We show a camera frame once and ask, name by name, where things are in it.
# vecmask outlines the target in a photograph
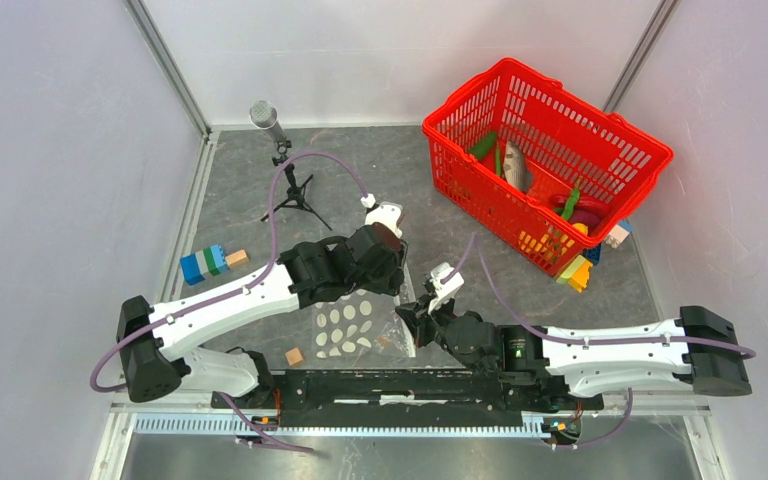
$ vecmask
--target green block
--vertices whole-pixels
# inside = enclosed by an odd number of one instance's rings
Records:
[[[216,260],[213,258],[213,252],[211,252],[210,248],[205,248],[202,252],[204,252],[204,259],[207,262],[207,270],[210,274],[215,277],[222,273],[216,268]]]

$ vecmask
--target gray floor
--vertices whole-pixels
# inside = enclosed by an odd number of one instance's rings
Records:
[[[614,250],[603,248],[602,261],[591,272],[584,293],[557,285],[515,250],[485,230],[459,207],[440,195],[431,184],[428,142],[419,127],[370,127],[289,130],[292,152],[323,150],[346,160],[360,173],[369,190],[380,200],[404,206],[404,238],[410,244],[408,263],[413,284],[421,288],[425,275],[436,265],[455,264],[472,232],[479,232],[494,280],[511,305],[532,322],[574,328],[629,326],[657,320],[637,252],[630,241]],[[269,182],[275,172],[270,161],[271,141],[257,131],[223,132],[207,186],[193,250],[211,244],[226,252],[245,248],[252,261],[239,270],[211,278],[195,287],[185,286],[183,296],[198,293],[262,266],[269,257],[269,228],[259,218],[266,211]],[[300,181],[314,178],[308,201],[334,228],[350,235],[362,225],[360,193],[349,175],[328,159],[302,160],[296,170]],[[286,183],[279,183],[283,198]],[[303,240],[315,241],[331,232],[313,216],[282,210],[276,221],[280,247]],[[475,255],[463,269],[467,285],[457,297],[458,311],[471,309],[486,321],[514,323],[491,293]],[[390,322],[390,312],[376,309],[376,322]],[[458,366],[436,345],[406,358],[403,351],[378,352],[360,349],[353,355],[318,359],[313,336],[317,312],[260,320],[222,335],[206,346],[225,350],[240,345],[266,355],[272,369],[287,368],[284,353],[299,347],[305,368],[379,368]]]
[[[587,419],[586,437],[615,418]],[[552,453],[525,439],[293,438],[314,455],[249,450],[224,436],[137,435],[123,479],[593,479],[692,480],[687,431],[680,419],[634,418],[608,444]]]
[[[456,263],[469,235],[479,232],[502,294],[534,323],[581,329],[657,320],[632,242],[616,250],[603,249],[602,262],[592,270],[590,286],[584,293],[555,284],[434,190],[428,143],[419,127],[306,129],[288,134],[295,145],[293,151],[316,149],[337,154],[360,172],[376,198],[404,206],[407,217],[402,229],[410,244],[408,263],[414,285],[421,285],[437,264]],[[274,173],[272,154],[271,142],[259,132],[225,132],[219,137],[193,249],[214,243],[221,244],[226,252],[245,248],[252,261],[196,287],[185,287],[183,296],[238,278],[267,261],[269,228],[258,219],[266,210],[268,185]],[[349,235],[362,224],[360,194],[342,169],[326,159],[311,159],[303,161],[297,172],[300,180],[316,172],[308,200],[336,233]],[[330,234],[315,217],[293,210],[280,212],[276,225],[282,250]],[[467,261],[463,274],[467,286],[457,297],[458,311],[471,309],[487,321],[512,323],[495,301],[475,256]],[[377,326],[391,324],[392,314],[386,306],[392,299],[376,301],[370,318]],[[362,349],[351,356],[318,359],[318,347],[313,343],[318,328],[315,318],[329,309],[334,308],[323,305],[263,319],[222,335],[207,347],[225,350],[240,345],[260,351],[274,370],[287,368],[284,353],[293,347],[304,353],[306,368],[458,366],[433,344],[416,351],[414,358],[408,358],[404,351]],[[585,438],[604,433],[616,421],[588,418]],[[544,445],[525,440],[293,440],[315,447],[317,455],[249,451],[220,436],[137,435],[123,478],[698,478],[684,424],[680,419],[665,417],[634,418],[629,428],[611,442],[572,453],[551,453]]]

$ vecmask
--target small wooden cube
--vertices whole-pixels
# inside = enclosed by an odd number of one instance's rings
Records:
[[[302,351],[299,350],[298,347],[285,353],[284,356],[287,357],[287,363],[289,363],[291,367],[295,367],[296,365],[301,365],[301,363],[304,362]]]
[[[230,255],[225,255],[225,263],[231,268],[239,267],[249,263],[249,255],[245,250],[237,250]]]

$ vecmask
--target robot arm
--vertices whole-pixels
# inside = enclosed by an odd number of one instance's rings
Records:
[[[183,300],[150,306],[125,301],[117,340],[156,321],[166,323],[119,352],[131,401],[147,402],[182,388],[246,394],[270,390],[271,375],[256,352],[219,353],[204,342],[255,320],[333,302],[359,288],[396,295],[404,280],[407,243],[400,239],[399,205],[382,202],[367,212],[352,236],[302,242],[279,256],[269,275],[245,286],[266,268]]]
[[[443,264],[431,272],[428,294],[402,305],[397,313],[417,345],[436,342],[465,367],[499,375],[503,384],[525,386],[541,399],[592,398],[626,388],[670,389],[690,384],[703,395],[736,396],[751,393],[739,354],[714,347],[662,338],[701,337],[737,345],[734,326],[703,307],[682,307],[675,320],[628,328],[571,330],[496,326],[475,312],[454,313],[454,295],[464,284],[458,273]],[[570,339],[571,343],[547,338]],[[589,342],[652,338],[649,343],[599,345]],[[577,345],[584,340],[584,345]]]

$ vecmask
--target microphone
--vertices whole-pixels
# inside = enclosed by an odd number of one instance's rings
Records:
[[[258,100],[249,109],[249,118],[255,127],[266,132],[275,143],[283,144],[287,141],[284,129],[278,123],[278,110],[266,100]]]

